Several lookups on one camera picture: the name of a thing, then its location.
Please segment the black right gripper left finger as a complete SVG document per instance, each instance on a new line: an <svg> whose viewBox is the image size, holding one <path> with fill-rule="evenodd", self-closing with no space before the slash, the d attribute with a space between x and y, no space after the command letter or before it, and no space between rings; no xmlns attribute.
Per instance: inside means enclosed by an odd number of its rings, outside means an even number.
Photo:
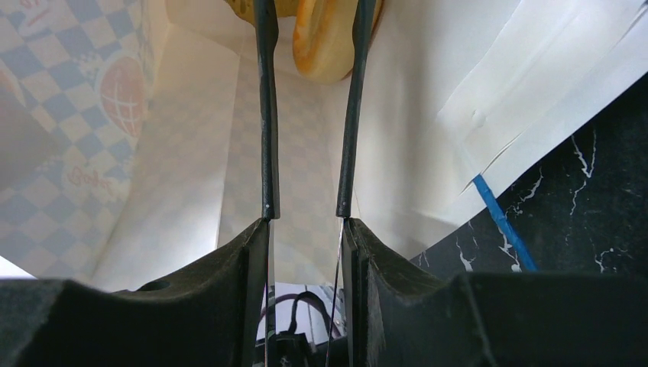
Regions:
<svg viewBox="0 0 648 367"><path fill-rule="evenodd" d="M261 217L228 244L136 291L70 280L1 282L3 366L251 366L264 322L276 366L273 234L280 215L275 4L254 3L261 103Z"/></svg>

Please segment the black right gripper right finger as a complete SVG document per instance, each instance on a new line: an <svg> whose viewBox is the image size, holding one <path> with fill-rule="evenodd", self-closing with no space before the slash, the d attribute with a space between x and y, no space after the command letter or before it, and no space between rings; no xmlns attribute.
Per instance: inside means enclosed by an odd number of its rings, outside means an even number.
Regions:
<svg viewBox="0 0 648 367"><path fill-rule="evenodd" d="M473 183L516 249L520 273L443 283L352 218L361 99L375 3L356 5L336 214L351 366L644 366L647 286L610 275L542 273L482 176Z"/></svg>

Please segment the checkered paper bread bag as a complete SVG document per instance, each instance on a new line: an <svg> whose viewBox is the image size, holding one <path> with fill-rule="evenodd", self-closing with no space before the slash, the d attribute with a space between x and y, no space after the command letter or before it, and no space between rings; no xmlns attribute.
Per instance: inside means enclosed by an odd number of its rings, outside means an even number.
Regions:
<svg viewBox="0 0 648 367"><path fill-rule="evenodd" d="M352 214L406 258L647 70L645 1L386 1ZM224 1L1 3L1 256L134 289L261 214L254 27Z"/></svg>

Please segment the round yellow fake bun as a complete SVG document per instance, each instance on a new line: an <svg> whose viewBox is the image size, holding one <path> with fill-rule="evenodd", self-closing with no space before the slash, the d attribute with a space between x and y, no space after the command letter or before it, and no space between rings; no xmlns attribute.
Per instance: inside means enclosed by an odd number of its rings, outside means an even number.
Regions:
<svg viewBox="0 0 648 367"><path fill-rule="evenodd" d="M292 47L301 76L314 83L332 84L350 74L358 3L359 0L297 2Z"/></svg>

